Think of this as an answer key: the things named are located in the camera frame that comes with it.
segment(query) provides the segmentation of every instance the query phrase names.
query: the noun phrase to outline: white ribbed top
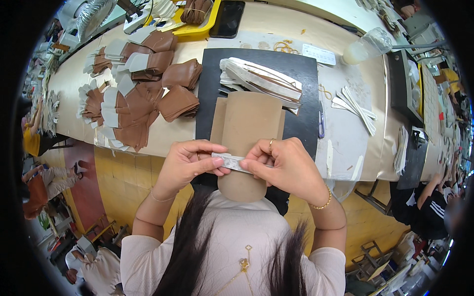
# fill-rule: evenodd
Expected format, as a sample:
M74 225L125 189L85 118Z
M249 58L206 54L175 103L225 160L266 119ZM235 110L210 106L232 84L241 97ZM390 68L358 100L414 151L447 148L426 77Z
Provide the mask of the white ribbed top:
M239 260L247 258L245 246L251 245L248 277L254 295L268 295L267 266L276 242L290 234L290 226L267 199L238 203L216 191L205 211L202 227L215 220L208 254L203 265L201 295L214 295L240 270ZM130 235L122 240L120 273L127 296L152 295L163 275L173 250L174 228L160 243L144 235ZM320 248L301 258L308 295L343 295L346 258L338 249ZM244 274L227 286L220 296L250 296Z

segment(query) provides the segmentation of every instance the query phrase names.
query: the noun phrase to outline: black cutting mat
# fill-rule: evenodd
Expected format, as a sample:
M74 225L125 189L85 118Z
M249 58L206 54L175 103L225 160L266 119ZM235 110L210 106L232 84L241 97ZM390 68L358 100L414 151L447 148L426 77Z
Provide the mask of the black cutting mat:
M217 97L226 97L218 89L231 91L220 84L219 62L221 59L236 57L253 62L285 75L303 84L298 116L286 111L283 139L297 137L311 157L316 159L318 145L318 69L316 60L297 54L244 48L207 48L202 57L202 73L199 80L199 109L196 114L196 139L210 139L212 120Z
M411 126L408 130L411 132L408 140L405 172L400 176L397 184L397 189L400 190L418 187L425 166L426 152L428 151L428 141L424 144L418 144L417 149Z

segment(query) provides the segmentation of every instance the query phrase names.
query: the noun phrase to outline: long black hair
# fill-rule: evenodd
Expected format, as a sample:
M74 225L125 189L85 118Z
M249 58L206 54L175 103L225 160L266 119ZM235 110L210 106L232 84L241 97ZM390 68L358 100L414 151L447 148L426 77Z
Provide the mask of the long black hair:
M210 190L201 187L188 201L176 223L173 251L163 277L153 296L199 295L204 280L201 269L206 258L214 223L204 235L198 235L202 217L210 202ZM276 244L268 263L268 289L273 296L306 296L301 270L307 222L300 221L296 230Z

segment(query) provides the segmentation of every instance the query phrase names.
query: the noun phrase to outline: beige table surface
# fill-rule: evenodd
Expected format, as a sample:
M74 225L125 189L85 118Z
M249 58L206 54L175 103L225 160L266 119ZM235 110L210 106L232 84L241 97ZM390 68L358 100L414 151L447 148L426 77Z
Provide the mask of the beige table surface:
M88 74L82 73L86 55L96 48L108 45L115 38L126 39L127 35L123 33L122 28L123 25L119 25L87 44L66 60L57 73L51 77L49 89L61 94L59 121L56 127L58 133L90 144L107 146L97 136L100 135L97 131L101 127L94 130L81 118L76 118L79 101L78 88L92 80ZM239 30L274 33L289 39L298 39L331 50L336 55L342 54L344 48L358 38L337 25L307 13L252 2L246 3ZM182 63L192 58L201 62L206 47L206 40L178 43L173 63ZM393 143L398 144L398 130L403 118L387 107L386 69L383 58L364 61L359 66L365 83L370 86L372 111L379 118L374 122L377 132L375 136L369 138L367 143L360 180L375 181L381 178L396 181L398 177L393 172L392 146ZM98 85L103 81L111 81L112 86L116 85L108 69L95 79ZM179 118L172 123L167 123L160 116L150 127L148 146L142 148L139 153L164 157L174 141L191 140L194 137L194 129L194 119ZM438 155L439 153L436 153L434 149L428 149L430 163L434 158L434 161L437 161ZM436 166L430 168L430 172L436 169Z

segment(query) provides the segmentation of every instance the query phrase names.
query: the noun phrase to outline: smartphone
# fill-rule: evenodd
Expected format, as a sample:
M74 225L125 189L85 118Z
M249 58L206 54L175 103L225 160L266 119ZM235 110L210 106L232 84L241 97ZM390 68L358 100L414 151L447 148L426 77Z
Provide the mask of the smartphone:
M216 23L209 30L209 36L234 38L237 35L244 7L243 1L222 1L217 11Z

